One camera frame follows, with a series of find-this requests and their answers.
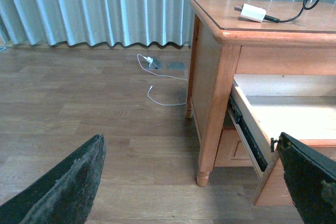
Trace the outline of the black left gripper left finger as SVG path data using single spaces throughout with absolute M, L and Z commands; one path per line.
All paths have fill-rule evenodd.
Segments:
M 106 156 L 95 135 L 25 190 L 1 205 L 1 223 L 85 223 Z

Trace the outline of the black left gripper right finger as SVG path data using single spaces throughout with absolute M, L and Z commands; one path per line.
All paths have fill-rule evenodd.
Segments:
M 335 223 L 335 161 L 289 134 L 271 139 L 284 180 L 304 223 Z

